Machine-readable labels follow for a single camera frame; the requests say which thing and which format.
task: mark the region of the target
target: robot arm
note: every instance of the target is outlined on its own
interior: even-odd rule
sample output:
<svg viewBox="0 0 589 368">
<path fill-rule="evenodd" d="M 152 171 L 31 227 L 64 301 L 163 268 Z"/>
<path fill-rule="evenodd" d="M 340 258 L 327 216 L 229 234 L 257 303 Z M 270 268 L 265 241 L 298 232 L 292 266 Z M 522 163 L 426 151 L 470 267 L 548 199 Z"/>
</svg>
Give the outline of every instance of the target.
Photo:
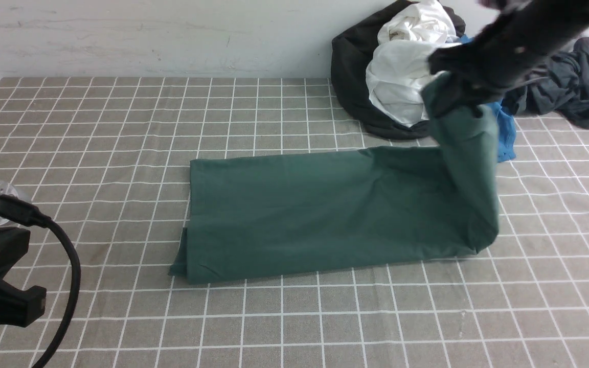
<svg viewBox="0 0 589 368">
<path fill-rule="evenodd" d="M 501 100 L 528 82 L 524 77 L 589 28 L 589 0 L 481 0 L 503 9 L 473 42 L 437 49 L 428 58 L 432 74 L 451 72 L 433 111 Z"/>
<path fill-rule="evenodd" d="M 80 262 L 74 245 L 63 229 L 38 207 L 30 204 L 28 197 L 7 182 L 0 181 L 0 225 L 8 221 L 23 226 L 40 226 L 52 231 L 61 242 L 72 264 L 72 281 L 67 307 L 56 335 L 33 368 L 42 368 L 54 355 L 65 337 L 76 309 L 80 289 Z M 47 290 L 33 286 L 26 291 L 17 289 L 3 280 L 15 263 L 28 251 L 30 231 L 25 228 L 0 228 L 0 325 L 26 327 L 44 314 Z"/>
</svg>

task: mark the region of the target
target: black garment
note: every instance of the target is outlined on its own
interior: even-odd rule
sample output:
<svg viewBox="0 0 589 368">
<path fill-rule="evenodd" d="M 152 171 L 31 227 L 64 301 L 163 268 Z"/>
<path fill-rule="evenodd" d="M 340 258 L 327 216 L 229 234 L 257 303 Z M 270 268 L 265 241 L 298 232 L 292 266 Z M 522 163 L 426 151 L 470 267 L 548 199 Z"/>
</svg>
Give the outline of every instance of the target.
<svg viewBox="0 0 589 368">
<path fill-rule="evenodd" d="M 557 111 L 570 123 L 589 129 L 589 37 L 546 63 L 549 77 L 509 91 L 503 106 L 512 114 Z"/>
<path fill-rule="evenodd" d="M 378 47 L 378 31 L 400 11 L 413 4 L 397 0 L 337 35 L 332 42 L 331 83 L 339 104 L 354 119 L 361 121 L 368 133 L 390 140 L 415 140 L 428 136 L 428 121 L 406 128 L 372 105 L 365 82 L 365 70 Z M 456 35 L 463 36 L 465 21 L 450 7 L 444 7 L 444 10 L 454 23 Z"/>
</svg>

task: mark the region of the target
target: fabric fold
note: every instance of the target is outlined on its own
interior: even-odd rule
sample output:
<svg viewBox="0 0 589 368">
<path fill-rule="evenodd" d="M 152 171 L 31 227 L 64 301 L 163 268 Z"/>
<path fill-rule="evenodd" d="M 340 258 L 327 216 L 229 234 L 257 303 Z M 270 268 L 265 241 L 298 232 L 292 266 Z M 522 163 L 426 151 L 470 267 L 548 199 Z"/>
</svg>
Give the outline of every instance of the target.
<svg viewBox="0 0 589 368">
<path fill-rule="evenodd" d="M 205 284 L 479 253 L 499 231 L 497 125 L 481 109 L 432 119 L 439 147 L 192 161 L 171 274 Z"/>
</svg>

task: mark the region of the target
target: white cloth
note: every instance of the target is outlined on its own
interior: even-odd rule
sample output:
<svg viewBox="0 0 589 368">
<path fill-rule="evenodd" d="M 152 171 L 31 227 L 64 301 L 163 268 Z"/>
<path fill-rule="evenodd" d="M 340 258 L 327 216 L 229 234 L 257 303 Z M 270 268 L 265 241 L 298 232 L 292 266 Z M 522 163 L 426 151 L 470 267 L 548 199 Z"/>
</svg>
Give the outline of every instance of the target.
<svg viewBox="0 0 589 368">
<path fill-rule="evenodd" d="M 379 44 L 389 40 L 456 42 L 456 30 L 449 14 L 437 0 L 421 0 L 406 7 L 384 24 L 377 36 Z"/>
<path fill-rule="evenodd" d="M 421 0 L 386 23 L 365 73 L 370 102 L 399 124 L 428 119 L 420 92 L 437 75 L 427 58 L 439 47 L 455 46 L 456 30 L 437 0 Z"/>
</svg>

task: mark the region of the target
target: white wall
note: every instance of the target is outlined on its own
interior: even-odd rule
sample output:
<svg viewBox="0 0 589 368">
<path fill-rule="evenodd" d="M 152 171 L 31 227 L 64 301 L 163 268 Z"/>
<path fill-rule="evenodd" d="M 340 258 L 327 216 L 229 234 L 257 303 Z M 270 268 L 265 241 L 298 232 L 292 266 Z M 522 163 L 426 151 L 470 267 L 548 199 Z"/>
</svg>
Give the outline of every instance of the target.
<svg viewBox="0 0 589 368">
<path fill-rule="evenodd" d="M 0 77 L 327 77 L 330 40 L 390 0 L 0 0 Z M 474 35 L 494 11 L 445 0 Z"/>
</svg>

